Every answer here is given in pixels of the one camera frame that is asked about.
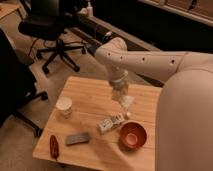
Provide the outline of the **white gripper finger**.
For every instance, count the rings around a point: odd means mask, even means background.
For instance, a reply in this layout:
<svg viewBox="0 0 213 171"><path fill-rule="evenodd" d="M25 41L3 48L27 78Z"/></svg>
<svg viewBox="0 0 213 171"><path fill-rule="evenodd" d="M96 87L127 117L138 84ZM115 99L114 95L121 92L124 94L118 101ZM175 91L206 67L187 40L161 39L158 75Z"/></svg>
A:
<svg viewBox="0 0 213 171"><path fill-rule="evenodd" d="M122 109L124 110L124 115L126 118L130 118L131 113L129 112L129 104L125 101L121 102Z"/></svg>

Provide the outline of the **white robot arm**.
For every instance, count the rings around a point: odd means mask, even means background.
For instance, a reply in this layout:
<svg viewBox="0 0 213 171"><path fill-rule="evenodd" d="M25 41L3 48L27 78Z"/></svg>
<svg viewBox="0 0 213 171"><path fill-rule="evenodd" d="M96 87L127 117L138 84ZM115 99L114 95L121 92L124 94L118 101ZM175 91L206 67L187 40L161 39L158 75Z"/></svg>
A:
<svg viewBox="0 0 213 171"><path fill-rule="evenodd" d="M213 171L213 53L129 51L116 37L95 58L117 92L130 71L164 83L156 112L155 171Z"/></svg>

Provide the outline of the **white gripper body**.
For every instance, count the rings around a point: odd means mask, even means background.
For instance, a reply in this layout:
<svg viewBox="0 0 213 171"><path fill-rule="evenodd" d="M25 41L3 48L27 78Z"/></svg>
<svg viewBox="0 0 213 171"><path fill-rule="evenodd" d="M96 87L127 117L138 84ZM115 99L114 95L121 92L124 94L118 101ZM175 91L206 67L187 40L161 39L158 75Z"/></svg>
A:
<svg viewBox="0 0 213 171"><path fill-rule="evenodd" d="M112 87L112 99L114 101L121 102L125 96L128 95L128 72L125 71L123 75L110 81L110 86Z"/></svg>

